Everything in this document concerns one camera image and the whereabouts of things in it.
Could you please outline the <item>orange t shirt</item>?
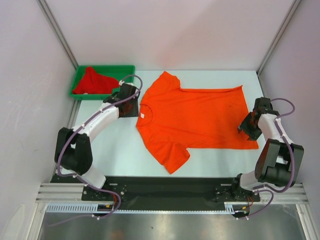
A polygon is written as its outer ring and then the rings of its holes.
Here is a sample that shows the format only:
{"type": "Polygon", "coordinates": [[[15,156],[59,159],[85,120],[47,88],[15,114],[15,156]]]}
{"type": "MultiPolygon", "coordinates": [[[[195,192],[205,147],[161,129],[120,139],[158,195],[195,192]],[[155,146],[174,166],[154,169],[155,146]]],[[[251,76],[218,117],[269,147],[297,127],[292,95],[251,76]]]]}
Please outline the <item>orange t shirt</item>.
{"type": "Polygon", "coordinates": [[[249,113],[243,87],[181,88],[163,72],[140,102],[136,128],[146,149],[173,174],[190,158],[189,149],[257,150],[238,127],[249,113]]]}

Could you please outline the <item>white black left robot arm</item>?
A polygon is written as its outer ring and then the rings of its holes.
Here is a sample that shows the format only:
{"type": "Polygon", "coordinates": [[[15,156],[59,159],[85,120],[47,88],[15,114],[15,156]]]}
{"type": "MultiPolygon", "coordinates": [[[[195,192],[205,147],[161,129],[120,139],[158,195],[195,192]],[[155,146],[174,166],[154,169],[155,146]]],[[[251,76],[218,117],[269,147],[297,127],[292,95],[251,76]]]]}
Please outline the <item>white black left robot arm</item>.
{"type": "Polygon", "coordinates": [[[68,177],[76,177],[89,187],[100,200],[110,196],[111,188],[107,178],[94,167],[92,143],[112,122],[119,118],[138,115],[138,98],[141,88],[132,83],[121,83],[119,91],[103,100],[99,109],[85,122],[72,128],[63,127],[58,131],[54,161],[58,174],[61,169],[70,171],[68,177]]]}

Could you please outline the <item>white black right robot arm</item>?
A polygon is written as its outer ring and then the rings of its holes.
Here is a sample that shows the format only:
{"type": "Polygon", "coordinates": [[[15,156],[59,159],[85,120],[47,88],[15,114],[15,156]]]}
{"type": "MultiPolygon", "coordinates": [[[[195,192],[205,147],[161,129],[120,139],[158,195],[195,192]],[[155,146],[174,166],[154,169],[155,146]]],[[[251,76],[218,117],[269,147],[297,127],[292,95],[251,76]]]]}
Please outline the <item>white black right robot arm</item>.
{"type": "Polygon", "coordinates": [[[273,108],[271,99],[257,98],[238,132],[246,134],[250,141],[263,136],[265,145],[255,169],[233,179],[230,194],[236,201],[245,201],[264,190],[284,193],[295,184],[304,148],[289,138],[282,126],[282,114],[273,108]]]}

